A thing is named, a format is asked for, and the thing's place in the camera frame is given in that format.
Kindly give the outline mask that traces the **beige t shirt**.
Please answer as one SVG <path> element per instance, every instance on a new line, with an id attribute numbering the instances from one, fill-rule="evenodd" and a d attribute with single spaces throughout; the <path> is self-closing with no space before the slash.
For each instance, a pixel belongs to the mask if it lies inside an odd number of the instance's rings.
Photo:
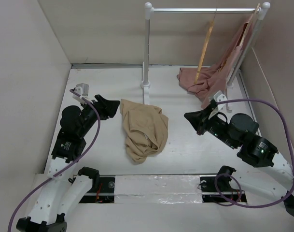
<path id="1" fill-rule="evenodd" d="M 136 164 L 161 153 L 168 140 L 168 117 L 158 106 L 121 100 L 126 153 Z"/>

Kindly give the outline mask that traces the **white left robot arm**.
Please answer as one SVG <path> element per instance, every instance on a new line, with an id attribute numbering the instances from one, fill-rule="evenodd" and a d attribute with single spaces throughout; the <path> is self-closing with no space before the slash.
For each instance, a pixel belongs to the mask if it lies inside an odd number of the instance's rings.
<path id="1" fill-rule="evenodd" d="M 88 191 L 100 189 L 99 171 L 82 167 L 77 175 L 73 171 L 78 161 L 95 143 L 86 144 L 84 137 L 97 123 L 113 118 L 120 101 L 110 101 L 95 95 L 93 101 L 79 96 L 81 106 L 63 109 L 60 131 L 52 151 L 47 180 L 39 185 L 41 192 L 31 210 L 20 218 L 16 228 L 20 232 L 64 232 L 66 219 Z"/>

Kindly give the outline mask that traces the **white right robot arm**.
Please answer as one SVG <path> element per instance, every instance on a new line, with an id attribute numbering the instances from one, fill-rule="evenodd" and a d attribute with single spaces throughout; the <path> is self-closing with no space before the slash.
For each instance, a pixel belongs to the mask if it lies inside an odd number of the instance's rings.
<path id="1" fill-rule="evenodd" d="M 228 119 L 220 111 L 226 102 L 212 100 L 205 109 L 184 114 L 197 135 L 208 132 L 231 149 L 239 149 L 238 158 L 268 174 L 275 184 L 264 184 L 224 165 L 217 174 L 204 175 L 198 189 L 203 199 L 221 206 L 261 209 L 279 204 L 294 217 L 294 154 L 287 124 L 277 107 L 264 100 L 255 102 L 268 105 L 282 120 L 291 162 L 269 140 L 257 135 L 259 124 L 250 116 L 238 113 Z"/>

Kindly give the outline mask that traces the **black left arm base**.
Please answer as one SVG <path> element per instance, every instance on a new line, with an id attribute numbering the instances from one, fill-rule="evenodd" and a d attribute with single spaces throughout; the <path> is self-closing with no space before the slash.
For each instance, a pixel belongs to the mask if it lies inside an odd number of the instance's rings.
<path id="1" fill-rule="evenodd" d="M 114 203 L 115 176 L 101 175 L 97 187 L 92 187 L 80 203 Z"/>

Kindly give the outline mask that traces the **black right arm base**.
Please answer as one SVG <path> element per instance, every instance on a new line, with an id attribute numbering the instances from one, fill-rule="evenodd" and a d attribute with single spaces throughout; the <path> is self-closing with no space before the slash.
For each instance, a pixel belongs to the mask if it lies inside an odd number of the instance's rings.
<path id="1" fill-rule="evenodd" d="M 219 192 L 216 190 L 214 180 L 216 175 L 200 175 L 200 184 L 197 186 L 202 193 L 203 203 L 229 203 L 223 199 Z M 221 184 L 218 180 L 218 189 L 221 193 L 231 199 L 236 201 L 240 197 L 239 203 L 247 203 L 247 198 L 245 191 L 240 192 L 238 187 L 231 188 L 230 182 L 228 184 Z"/>

